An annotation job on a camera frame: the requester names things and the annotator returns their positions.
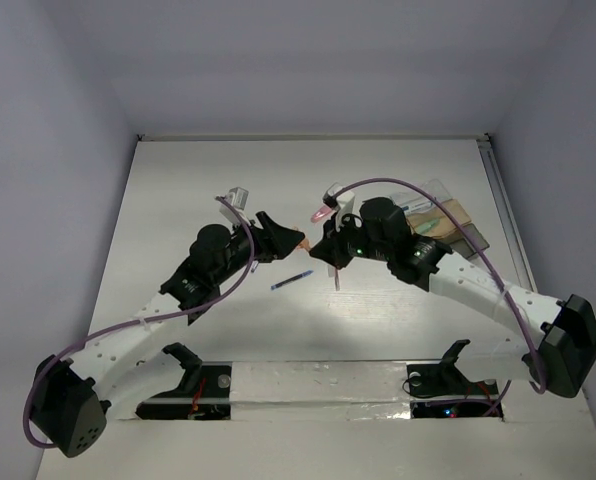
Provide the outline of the orange highlighter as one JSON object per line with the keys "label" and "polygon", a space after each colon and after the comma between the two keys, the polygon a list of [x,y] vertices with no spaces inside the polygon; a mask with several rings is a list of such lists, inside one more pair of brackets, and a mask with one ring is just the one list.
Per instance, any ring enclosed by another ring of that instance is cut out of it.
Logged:
{"label": "orange highlighter", "polygon": [[307,237],[307,234],[302,232],[301,230],[299,230],[297,227],[295,227],[295,230],[298,231],[299,233],[301,233],[303,235],[302,240],[300,241],[300,243],[296,246],[297,250],[304,250],[306,252],[309,252],[312,248],[311,243],[309,241],[309,238]]}

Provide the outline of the pink highlighter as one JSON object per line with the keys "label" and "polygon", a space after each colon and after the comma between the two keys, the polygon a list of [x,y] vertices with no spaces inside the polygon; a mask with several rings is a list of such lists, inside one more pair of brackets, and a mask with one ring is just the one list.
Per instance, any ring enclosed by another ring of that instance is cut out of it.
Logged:
{"label": "pink highlighter", "polygon": [[330,206],[327,204],[323,204],[316,210],[310,217],[310,221],[313,224],[317,224],[319,222],[325,221],[331,215],[336,213],[336,206]]}

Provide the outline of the white marker blue cap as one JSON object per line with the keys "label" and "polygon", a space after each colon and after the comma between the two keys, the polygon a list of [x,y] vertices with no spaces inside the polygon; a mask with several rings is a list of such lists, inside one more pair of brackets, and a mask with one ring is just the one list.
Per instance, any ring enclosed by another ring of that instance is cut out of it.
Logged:
{"label": "white marker blue cap", "polygon": [[402,210],[406,215],[419,214],[429,211],[435,207],[435,203],[426,197],[418,197],[414,200],[407,202]]}

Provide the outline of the green correction tape pen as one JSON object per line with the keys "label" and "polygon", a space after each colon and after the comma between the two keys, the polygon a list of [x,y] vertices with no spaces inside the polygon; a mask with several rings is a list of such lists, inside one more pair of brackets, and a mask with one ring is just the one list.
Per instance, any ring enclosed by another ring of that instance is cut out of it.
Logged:
{"label": "green correction tape pen", "polygon": [[432,220],[425,221],[414,228],[414,231],[420,235],[425,235],[429,231],[433,230],[438,223],[440,222],[439,218],[434,218]]}

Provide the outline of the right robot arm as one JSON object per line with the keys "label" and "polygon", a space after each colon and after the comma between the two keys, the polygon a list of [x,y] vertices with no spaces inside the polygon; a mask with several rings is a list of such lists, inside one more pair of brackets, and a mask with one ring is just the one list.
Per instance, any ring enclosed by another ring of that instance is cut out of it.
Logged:
{"label": "right robot arm", "polygon": [[596,317],[588,300],[524,290],[480,269],[448,245],[411,230],[390,199],[364,202],[359,215],[338,208],[311,257],[341,270],[354,258],[381,261],[398,280],[451,299],[530,340],[534,352],[513,354],[514,368],[548,392],[575,397],[596,361]]}

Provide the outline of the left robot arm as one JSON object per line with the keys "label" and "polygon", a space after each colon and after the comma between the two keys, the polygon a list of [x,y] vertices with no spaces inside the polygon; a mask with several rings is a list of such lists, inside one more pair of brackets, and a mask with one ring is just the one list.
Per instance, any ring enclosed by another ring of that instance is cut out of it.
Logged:
{"label": "left robot arm", "polygon": [[188,256],[133,319],[38,365],[23,415],[30,443],[73,458],[99,439],[110,415],[132,415],[163,390],[187,395],[197,388],[202,362],[182,343],[186,329],[233,293],[253,263],[283,260],[305,238],[264,211],[255,220],[232,207],[221,212],[232,225],[202,227]]}

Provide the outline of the stationery organizer box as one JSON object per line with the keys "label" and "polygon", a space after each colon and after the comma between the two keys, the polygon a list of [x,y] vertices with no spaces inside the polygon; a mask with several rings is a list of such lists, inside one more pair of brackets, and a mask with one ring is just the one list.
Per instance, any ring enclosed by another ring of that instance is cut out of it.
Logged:
{"label": "stationery organizer box", "polygon": [[[462,229],[459,229],[435,204],[433,209],[419,214],[406,215],[403,211],[413,231],[417,225],[434,218],[439,218],[440,222],[438,225],[423,236],[431,237],[449,245],[455,252],[459,253],[466,259],[472,259],[476,257],[477,251],[465,238],[463,230],[467,232],[469,237],[475,242],[475,245],[480,250],[485,251],[490,247],[489,242],[478,230],[461,203],[453,197],[453,195],[445,188],[444,184],[440,180],[429,180],[423,184],[420,184],[419,188],[433,196],[436,201],[440,202],[442,206],[460,224]],[[401,209],[407,202],[418,197],[424,196],[409,189],[397,191],[389,195],[389,198]]]}

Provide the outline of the red gel pen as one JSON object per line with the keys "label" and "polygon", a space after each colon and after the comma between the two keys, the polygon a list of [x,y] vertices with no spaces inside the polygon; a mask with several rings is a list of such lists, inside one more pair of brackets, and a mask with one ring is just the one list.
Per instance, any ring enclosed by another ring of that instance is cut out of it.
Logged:
{"label": "red gel pen", "polygon": [[329,266],[328,267],[328,277],[334,283],[334,289],[336,291],[340,290],[340,278],[339,278],[339,270],[335,267]]}

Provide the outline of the blue ink refill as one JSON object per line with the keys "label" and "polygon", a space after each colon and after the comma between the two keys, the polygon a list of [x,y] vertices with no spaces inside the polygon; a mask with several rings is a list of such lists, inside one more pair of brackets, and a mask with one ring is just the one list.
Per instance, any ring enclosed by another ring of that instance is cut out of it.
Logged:
{"label": "blue ink refill", "polygon": [[307,278],[307,277],[311,276],[313,273],[314,273],[314,271],[310,269],[310,270],[306,270],[304,272],[301,272],[299,274],[293,275],[293,276],[291,276],[291,277],[289,277],[289,278],[287,278],[285,280],[282,280],[280,282],[277,282],[277,283],[271,285],[270,286],[270,291],[275,291],[275,290],[278,290],[280,288],[283,288],[283,287],[285,287],[287,285],[290,285],[290,284],[292,284],[294,282],[300,281],[300,280],[302,280],[304,278]]}

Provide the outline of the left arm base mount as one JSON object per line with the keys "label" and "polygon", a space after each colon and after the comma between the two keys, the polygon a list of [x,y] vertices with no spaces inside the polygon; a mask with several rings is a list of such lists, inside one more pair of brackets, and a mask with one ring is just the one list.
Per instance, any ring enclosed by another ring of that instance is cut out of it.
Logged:
{"label": "left arm base mount", "polygon": [[165,346],[156,358],[155,380],[145,382],[155,388],[146,401],[161,399],[228,399],[232,383],[231,362],[204,362],[182,343]]}

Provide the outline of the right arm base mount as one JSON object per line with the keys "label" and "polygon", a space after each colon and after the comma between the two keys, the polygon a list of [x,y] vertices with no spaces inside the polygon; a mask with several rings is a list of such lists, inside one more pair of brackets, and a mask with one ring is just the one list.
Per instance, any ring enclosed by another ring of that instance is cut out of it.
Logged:
{"label": "right arm base mount", "polygon": [[467,397],[478,392],[477,383],[470,382],[456,367],[462,350],[470,344],[467,339],[454,342],[435,363],[414,363],[407,366],[407,377],[402,389],[416,399],[442,396]]}

